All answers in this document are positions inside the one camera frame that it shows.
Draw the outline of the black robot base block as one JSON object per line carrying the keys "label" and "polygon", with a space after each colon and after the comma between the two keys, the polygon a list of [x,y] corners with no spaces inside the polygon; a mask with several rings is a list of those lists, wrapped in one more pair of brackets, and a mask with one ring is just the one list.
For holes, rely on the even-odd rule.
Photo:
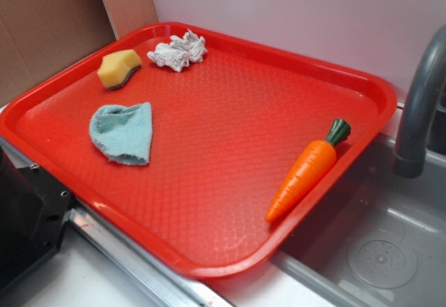
{"label": "black robot base block", "polygon": [[60,250],[72,192],[43,168],[17,168],[1,151],[1,295]]}

